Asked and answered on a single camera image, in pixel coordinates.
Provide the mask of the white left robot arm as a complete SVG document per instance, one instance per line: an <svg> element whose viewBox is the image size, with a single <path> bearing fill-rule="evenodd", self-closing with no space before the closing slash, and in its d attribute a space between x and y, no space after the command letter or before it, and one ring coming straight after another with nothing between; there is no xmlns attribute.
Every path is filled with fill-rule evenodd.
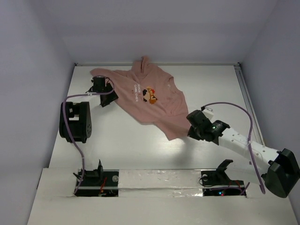
<svg viewBox="0 0 300 225"><path fill-rule="evenodd" d="M78 180L82 180L85 174L85 155L78 143L86 143L91 136L92 122L90 103L71 101L73 98L85 98L93 96L109 96L114 93L114 83L105 76L95 76L91 79L92 87L82 94L67 96L60 106L59 134L68 143L71 143L79 152L82 168Z"/></svg>

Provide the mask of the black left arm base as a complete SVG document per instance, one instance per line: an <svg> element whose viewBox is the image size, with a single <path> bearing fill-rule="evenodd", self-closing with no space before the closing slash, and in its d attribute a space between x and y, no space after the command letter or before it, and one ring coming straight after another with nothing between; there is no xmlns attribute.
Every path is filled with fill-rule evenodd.
<svg viewBox="0 0 300 225"><path fill-rule="evenodd" d="M118 197L119 170L85 171L83 181L75 193L77 197Z"/></svg>

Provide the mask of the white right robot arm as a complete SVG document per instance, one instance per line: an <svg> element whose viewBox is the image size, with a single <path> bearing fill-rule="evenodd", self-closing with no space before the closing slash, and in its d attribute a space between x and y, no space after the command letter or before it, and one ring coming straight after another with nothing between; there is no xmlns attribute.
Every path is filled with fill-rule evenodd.
<svg viewBox="0 0 300 225"><path fill-rule="evenodd" d="M250 160L258 181L263 181L272 194L286 198L300 179L300 167L292 151L279 151L253 142L220 120L211 122L201 110L190 113L187 120L191 124L189 137L213 142Z"/></svg>

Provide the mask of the pink printed t-shirt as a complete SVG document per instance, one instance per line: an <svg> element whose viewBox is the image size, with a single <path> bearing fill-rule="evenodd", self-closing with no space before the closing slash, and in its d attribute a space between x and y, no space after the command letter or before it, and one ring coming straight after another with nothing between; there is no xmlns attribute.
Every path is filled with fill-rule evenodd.
<svg viewBox="0 0 300 225"><path fill-rule="evenodd" d="M141 124L153 124L168 140L188 135L188 107L174 77L143 56L130 70L96 68L93 77L109 78L118 95L116 103Z"/></svg>

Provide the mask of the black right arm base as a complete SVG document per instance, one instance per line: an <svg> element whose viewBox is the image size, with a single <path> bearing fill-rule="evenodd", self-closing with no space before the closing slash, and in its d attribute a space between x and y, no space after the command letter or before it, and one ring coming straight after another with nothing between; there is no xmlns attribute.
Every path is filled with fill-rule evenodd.
<svg viewBox="0 0 300 225"><path fill-rule="evenodd" d="M203 196L247 196L245 182L231 180L225 171L201 171L198 182L202 186Z"/></svg>

